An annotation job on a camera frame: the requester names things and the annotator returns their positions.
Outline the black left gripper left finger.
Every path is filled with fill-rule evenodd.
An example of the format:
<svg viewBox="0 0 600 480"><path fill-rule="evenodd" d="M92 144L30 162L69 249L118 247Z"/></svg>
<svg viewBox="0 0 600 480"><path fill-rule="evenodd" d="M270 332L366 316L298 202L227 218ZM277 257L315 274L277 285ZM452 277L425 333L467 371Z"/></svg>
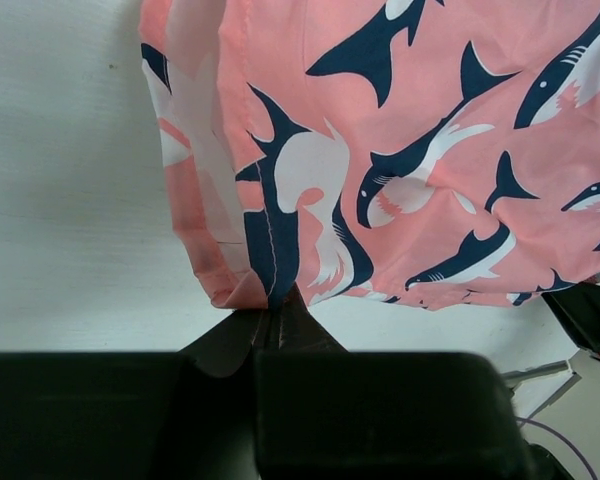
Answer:
<svg viewBox="0 0 600 480"><path fill-rule="evenodd" d="M256 478L259 320L172 352L0 352L0 479Z"/></svg>

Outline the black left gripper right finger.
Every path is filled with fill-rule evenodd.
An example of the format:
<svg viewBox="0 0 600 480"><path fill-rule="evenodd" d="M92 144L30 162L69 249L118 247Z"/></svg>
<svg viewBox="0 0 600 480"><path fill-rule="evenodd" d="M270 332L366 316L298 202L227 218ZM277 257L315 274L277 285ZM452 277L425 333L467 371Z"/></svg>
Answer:
<svg viewBox="0 0 600 480"><path fill-rule="evenodd" d="M350 352L300 293L254 349L255 461L264 479L533 479L511 394L467 352Z"/></svg>

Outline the pink shark print shorts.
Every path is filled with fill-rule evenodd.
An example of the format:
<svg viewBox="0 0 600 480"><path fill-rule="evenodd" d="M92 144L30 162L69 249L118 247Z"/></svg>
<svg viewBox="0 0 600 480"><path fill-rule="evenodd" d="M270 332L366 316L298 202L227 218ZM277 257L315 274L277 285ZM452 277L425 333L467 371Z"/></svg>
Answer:
<svg viewBox="0 0 600 480"><path fill-rule="evenodd" d="M146 1L213 305L518 306L600 273L600 1Z"/></svg>

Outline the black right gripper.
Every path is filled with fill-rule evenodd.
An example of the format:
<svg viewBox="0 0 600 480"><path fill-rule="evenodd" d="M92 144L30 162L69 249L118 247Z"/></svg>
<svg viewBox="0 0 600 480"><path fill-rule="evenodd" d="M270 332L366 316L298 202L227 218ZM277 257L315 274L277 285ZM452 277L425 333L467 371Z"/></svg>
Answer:
<svg viewBox="0 0 600 480"><path fill-rule="evenodd" d="M600 362L600 285L580 283L541 297L569 338Z"/></svg>

